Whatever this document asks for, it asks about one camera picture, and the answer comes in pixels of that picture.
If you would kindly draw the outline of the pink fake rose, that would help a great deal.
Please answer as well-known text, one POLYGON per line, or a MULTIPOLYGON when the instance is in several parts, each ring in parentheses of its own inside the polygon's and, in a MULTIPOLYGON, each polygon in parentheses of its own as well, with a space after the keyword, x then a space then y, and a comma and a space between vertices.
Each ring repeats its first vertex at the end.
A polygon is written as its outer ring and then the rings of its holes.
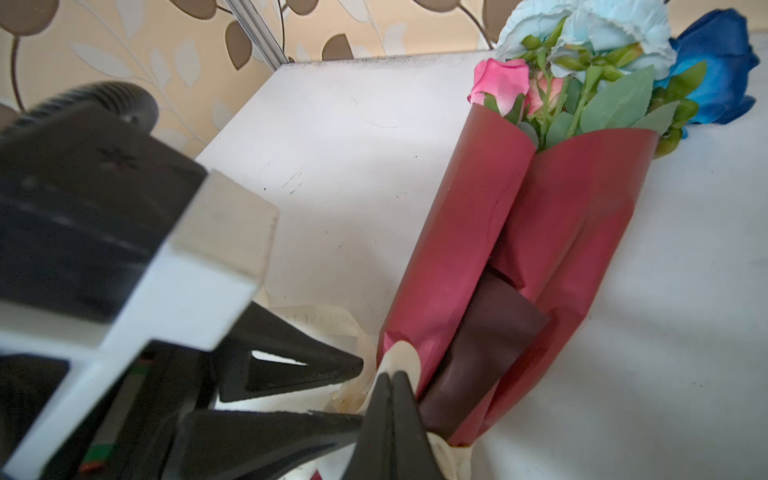
POLYGON ((543 72, 538 72, 530 81, 526 97, 526 116, 544 118, 553 114, 559 105, 564 84, 562 78, 548 79, 543 72))

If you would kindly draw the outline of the dark red wrapping paper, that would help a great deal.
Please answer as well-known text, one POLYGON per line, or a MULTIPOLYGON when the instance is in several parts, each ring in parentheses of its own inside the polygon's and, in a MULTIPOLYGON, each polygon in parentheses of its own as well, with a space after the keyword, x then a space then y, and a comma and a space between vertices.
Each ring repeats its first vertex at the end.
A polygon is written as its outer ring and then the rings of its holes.
POLYGON ((658 140, 607 129, 538 151, 470 109, 379 341, 415 348, 429 431, 469 446, 547 373, 591 308, 658 140))

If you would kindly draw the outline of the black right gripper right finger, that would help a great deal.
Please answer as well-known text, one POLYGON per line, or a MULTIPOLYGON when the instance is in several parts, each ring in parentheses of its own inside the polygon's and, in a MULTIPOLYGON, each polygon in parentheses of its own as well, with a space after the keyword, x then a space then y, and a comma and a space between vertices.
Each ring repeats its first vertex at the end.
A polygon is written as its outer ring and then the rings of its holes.
POLYGON ((443 480, 405 371, 392 377, 394 478, 443 480))

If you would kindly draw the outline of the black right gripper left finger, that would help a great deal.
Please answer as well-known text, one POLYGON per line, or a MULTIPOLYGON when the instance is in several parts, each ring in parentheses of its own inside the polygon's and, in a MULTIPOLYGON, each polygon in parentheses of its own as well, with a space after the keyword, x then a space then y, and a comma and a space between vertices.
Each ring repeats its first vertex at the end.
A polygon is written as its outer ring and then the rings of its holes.
POLYGON ((394 420, 392 381, 380 374, 370 397, 357 443, 343 480, 389 480, 393 473, 394 420))

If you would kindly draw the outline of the magenta fake rose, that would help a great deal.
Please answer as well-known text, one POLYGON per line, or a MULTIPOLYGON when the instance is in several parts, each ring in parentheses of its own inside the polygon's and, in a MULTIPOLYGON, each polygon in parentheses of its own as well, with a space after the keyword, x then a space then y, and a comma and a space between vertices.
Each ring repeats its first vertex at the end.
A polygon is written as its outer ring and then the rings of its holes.
POLYGON ((512 112, 519 97, 526 98, 530 90, 529 66, 524 59, 500 62, 483 60, 474 69, 474 85, 467 97, 470 104, 494 108, 500 115, 512 112))

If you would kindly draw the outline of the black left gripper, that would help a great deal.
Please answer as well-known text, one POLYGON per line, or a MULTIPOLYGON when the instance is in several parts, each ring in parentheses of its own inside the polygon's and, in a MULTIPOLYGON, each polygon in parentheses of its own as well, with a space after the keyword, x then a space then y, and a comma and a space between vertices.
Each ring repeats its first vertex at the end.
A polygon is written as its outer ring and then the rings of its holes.
MULTIPOLYGON (((363 366, 358 356, 256 303, 212 353, 223 403, 341 384, 363 366)), ((355 443, 363 421, 325 412, 190 413, 210 407, 214 396, 210 353, 152 344, 58 448, 41 477, 279 479, 355 443)))

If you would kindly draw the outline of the light blue fake rose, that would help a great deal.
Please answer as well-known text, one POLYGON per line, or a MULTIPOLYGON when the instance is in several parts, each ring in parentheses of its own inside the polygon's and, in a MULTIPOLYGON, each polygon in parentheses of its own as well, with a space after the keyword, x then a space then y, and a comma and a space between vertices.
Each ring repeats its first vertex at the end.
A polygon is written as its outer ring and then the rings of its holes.
POLYGON ((505 118, 541 151, 582 134, 639 128, 659 135, 656 154, 664 156, 698 109, 687 96, 706 71, 697 67, 663 87, 677 60, 671 41, 661 1, 522 1, 500 32, 496 59, 524 59, 530 81, 543 72, 565 84, 553 114, 528 118, 519 97, 505 118))

